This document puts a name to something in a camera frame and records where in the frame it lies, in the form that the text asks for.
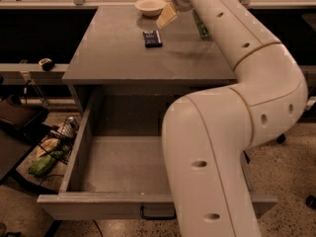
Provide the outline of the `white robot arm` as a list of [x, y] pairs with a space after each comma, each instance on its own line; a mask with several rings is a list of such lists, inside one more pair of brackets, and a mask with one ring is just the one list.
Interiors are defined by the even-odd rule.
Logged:
[[164, 116], [164, 161], [182, 237], [261, 237], [241, 155], [295, 125], [308, 99], [305, 77], [237, 0], [172, 2], [197, 11], [237, 79], [181, 97]]

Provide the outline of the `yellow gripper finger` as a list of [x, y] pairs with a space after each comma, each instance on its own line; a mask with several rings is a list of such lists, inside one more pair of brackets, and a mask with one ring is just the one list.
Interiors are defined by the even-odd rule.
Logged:
[[178, 12], [172, 2], [168, 2], [161, 11], [156, 25], [159, 29], [163, 29], [178, 17]]

